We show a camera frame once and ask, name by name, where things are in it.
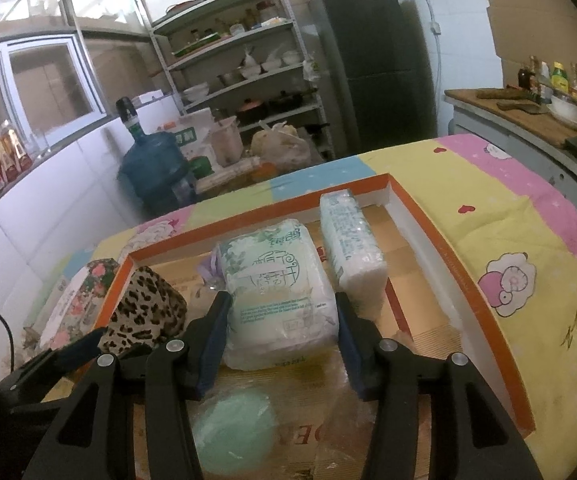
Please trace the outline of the kitchen counter with board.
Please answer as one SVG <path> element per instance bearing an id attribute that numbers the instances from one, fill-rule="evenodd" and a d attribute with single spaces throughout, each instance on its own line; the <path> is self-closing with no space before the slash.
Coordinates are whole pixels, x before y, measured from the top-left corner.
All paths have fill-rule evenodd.
<path id="1" fill-rule="evenodd" d="M 480 99 L 474 89 L 445 92 L 453 106 L 454 132 L 475 133 L 517 158 L 577 206 L 577 157 L 565 147 L 577 134 L 548 114 L 500 110 L 496 100 Z"/>

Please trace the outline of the white bowl on counter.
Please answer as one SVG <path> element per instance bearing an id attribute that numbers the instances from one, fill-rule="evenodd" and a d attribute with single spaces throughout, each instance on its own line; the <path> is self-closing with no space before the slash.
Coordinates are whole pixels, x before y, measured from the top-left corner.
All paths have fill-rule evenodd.
<path id="1" fill-rule="evenodd" d="M 568 96 L 553 94 L 546 107 L 556 120 L 569 128 L 577 129 L 577 102 Z"/>

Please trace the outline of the leopard print cloth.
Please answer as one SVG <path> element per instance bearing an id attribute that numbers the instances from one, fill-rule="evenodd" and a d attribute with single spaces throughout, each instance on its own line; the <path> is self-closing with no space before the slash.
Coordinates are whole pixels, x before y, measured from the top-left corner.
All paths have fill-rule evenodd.
<path id="1" fill-rule="evenodd" d="M 155 348 L 184 330 L 188 304 L 183 296 L 148 266 L 131 275 L 98 349 L 122 356 L 131 349 Z"/>

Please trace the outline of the blue water jug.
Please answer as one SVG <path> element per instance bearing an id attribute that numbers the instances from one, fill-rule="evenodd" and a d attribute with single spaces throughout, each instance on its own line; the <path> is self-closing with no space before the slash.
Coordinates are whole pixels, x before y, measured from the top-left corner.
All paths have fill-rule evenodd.
<path id="1" fill-rule="evenodd" d="M 134 141 L 122 157 L 119 177 L 130 185 L 144 209 L 159 217 L 195 204 L 196 179 L 176 136 L 169 131 L 146 133 L 128 96 L 120 98 L 116 108 Z"/>

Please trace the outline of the sliding glass window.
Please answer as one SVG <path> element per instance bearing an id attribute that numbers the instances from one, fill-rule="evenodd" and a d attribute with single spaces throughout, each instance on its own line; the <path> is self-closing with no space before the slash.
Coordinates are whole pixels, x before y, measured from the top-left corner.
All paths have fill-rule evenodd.
<path id="1" fill-rule="evenodd" d="M 38 153 L 107 117 L 75 35 L 0 42 L 0 126 L 7 120 Z"/>

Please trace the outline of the plastic bag of vegetables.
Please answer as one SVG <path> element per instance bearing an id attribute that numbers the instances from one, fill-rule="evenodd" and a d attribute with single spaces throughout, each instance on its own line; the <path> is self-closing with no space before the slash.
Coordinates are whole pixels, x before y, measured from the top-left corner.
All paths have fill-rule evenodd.
<path id="1" fill-rule="evenodd" d="M 250 153 L 272 164 L 279 172 L 290 172 L 311 165 L 311 150 L 295 127 L 287 122 L 273 126 L 259 122 L 261 129 L 253 135 Z"/>

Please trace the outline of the white flour sack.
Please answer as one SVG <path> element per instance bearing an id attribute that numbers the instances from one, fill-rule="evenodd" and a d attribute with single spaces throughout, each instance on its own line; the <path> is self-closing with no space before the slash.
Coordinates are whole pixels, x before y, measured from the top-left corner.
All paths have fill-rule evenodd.
<path id="1" fill-rule="evenodd" d="M 167 122 L 164 129 L 174 135 L 177 146 L 187 160 L 205 156 L 209 164 L 215 166 L 217 159 L 209 140 L 210 131 L 215 125 L 211 110 L 203 108 Z"/>

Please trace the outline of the cream plush bunny purple dress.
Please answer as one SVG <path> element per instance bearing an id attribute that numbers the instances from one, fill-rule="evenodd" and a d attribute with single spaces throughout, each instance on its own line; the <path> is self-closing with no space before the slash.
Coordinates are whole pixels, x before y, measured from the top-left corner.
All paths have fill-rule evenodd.
<path id="1" fill-rule="evenodd" d="M 197 272 L 209 289 L 226 289 L 226 279 L 224 278 L 218 249 L 209 252 L 205 258 L 200 260 L 197 266 Z"/>

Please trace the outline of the floral tissue box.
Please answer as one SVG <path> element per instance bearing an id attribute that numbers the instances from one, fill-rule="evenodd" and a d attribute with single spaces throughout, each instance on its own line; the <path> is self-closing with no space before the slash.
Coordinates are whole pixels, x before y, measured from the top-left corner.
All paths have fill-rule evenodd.
<path id="1" fill-rule="evenodd" d="M 57 350 L 93 330 L 119 269 L 113 258 L 86 263 L 65 287 L 40 332 L 40 350 Z"/>

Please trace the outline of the small green tissue pack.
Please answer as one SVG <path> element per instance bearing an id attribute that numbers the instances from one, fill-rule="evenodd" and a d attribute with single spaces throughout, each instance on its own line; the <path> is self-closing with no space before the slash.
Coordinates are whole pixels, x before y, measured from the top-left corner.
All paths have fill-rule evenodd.
<path id="1" fill-rule="evenodd" d="M 320 197 L 320 227 L 338 287 L 358 309 L 377 309 L 388 280 L 387 261 L 349 190 Z"/>

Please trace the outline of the large white tissue pack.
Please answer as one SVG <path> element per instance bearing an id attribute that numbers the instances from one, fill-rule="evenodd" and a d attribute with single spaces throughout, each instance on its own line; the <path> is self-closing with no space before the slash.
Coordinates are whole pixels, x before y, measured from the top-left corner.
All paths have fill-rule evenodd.
<path id="1" fill-rule="evenodd" d="M 308 229 L 286 219 L 218 246 L 232 297 L 223 362 L 264 370 L 305 361 L 337 342 L 335 292 Z"/>

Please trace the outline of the colourful cartoon bed sheet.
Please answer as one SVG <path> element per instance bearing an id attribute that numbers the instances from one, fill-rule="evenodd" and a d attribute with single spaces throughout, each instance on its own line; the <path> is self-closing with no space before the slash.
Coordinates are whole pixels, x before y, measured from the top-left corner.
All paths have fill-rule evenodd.
<path id="1" fill-rule="evenodd" d="M 480 313 L 511 348 L 535 423 L 528 442 L 548 479 L 577 467 L 577 210 L 522 162 L 473 136 L 385 148 L 259 183 L 165 217 L 170 234 L 375 174 L 389 174 L 455 251 L 489 281 L 525 256 L 532 296 L 503 315 L 482 293 Z"/>

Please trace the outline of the mint green round item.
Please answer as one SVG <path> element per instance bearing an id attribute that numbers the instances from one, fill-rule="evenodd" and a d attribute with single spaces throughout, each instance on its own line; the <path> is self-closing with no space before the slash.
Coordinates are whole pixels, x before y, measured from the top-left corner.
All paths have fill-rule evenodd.
<path id="1" fill-rule="evenodd" d="M 249 474 L 271 455 L 278 427 L 270 396 L 260 390 L 238 390 L 211 400 L 192 425 L 200 466 L 216 476 Z"/>

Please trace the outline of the amber liquid bottle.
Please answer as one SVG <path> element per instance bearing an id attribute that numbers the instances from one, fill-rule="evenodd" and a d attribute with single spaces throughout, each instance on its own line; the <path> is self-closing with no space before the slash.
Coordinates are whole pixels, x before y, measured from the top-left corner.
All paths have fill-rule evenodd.
<path id="1" fill-rule="evenodd" d="M 0 140 L 20 174 L 31 168 L 32 160 L 23 144 L 22 136 L 8 119 L 0 125 Z"/>

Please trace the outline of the black refrigerator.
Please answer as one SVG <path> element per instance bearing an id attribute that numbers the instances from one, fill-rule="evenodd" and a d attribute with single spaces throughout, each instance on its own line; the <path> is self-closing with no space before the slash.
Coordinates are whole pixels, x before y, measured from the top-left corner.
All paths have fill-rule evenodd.
<path id="1" fill-rule="evenodd" d="M 427 139 L 426 52 L 399 0 L 310 0 L 352 154 Z"/>

